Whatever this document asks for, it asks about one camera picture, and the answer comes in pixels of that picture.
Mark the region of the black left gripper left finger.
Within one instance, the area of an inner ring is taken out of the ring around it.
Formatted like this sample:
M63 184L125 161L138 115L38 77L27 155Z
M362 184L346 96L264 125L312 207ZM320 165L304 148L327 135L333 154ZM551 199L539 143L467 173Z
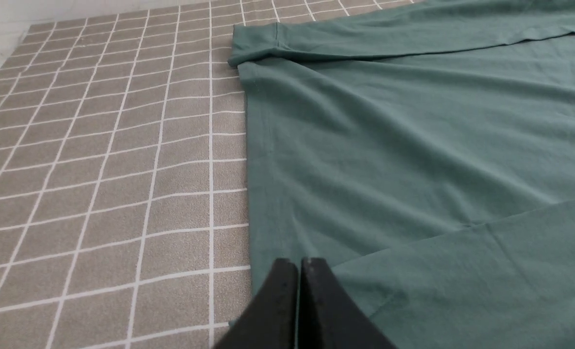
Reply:
M216 349L292 349L295 345L299 273L291 261L278 258L261 289Z

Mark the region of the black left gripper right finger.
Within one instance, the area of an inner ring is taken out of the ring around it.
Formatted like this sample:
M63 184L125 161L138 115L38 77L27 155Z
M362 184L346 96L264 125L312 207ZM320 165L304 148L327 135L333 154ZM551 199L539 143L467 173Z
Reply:
M301 349L395 349L352 301L323 258L301 265Z

